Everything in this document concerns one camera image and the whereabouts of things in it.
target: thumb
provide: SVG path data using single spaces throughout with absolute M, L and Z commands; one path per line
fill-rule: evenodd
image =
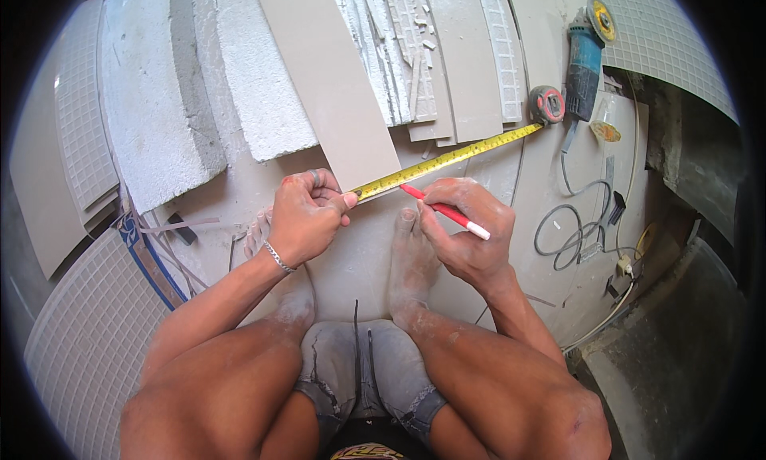
M 355 193 L 345 193 L 342 196 L 328 199 L 324 209 L 334 209 L 338 213 L 338 216 L 343 216 L 349 212 L 353 206 L 356 206 L 358 199 L 359 197 L 357 197 Z
M 436 251 L 448 250 L 450 235 L 446 233 L 444 227 L 439 224 L 434 210 L 427 206 L 422 199 L 417 200 L 417 210 L 420 211 L 420 226 L 423 234 L 430 243 L 436 248 Z

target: scratch on knee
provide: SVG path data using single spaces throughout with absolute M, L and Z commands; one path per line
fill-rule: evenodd
M 572 429 L 572 433 L 577 433 L 577 431 L 580 429 L 582 424 L 583 424 L 582 416 L 578 415 L 577 420 L 574 421 L 574 428 Z

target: angle grinder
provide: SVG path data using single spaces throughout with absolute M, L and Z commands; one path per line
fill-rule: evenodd
M 601 50 L 617 39 L 617 26 L 601 0 L 589 0 L 569 25 L 569 67 L 566 82 L 566 117 L 570 121 L 561 150 L 567 152 L 579 121 L 588 122 L 598 92 Z

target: graphic t-shirt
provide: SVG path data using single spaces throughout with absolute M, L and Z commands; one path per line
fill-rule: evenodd
M 391 417 L 350 419 L 317 458 L 323 460 L 436 460 Z
M 360 460 L 369 458 L 370 460 L 408 460 L 407 457 L 399 452 L 375 442 L 362 443 L 340 449 L 330 457 L 330 460 Z

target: white plug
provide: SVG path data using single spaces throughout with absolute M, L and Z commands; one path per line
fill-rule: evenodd
M 630 263 L 630 257 L 626 254 L 622 254 L 618 260 L 618 272 L 620 275 L 629 275 L 633 278 L 633 264 Z

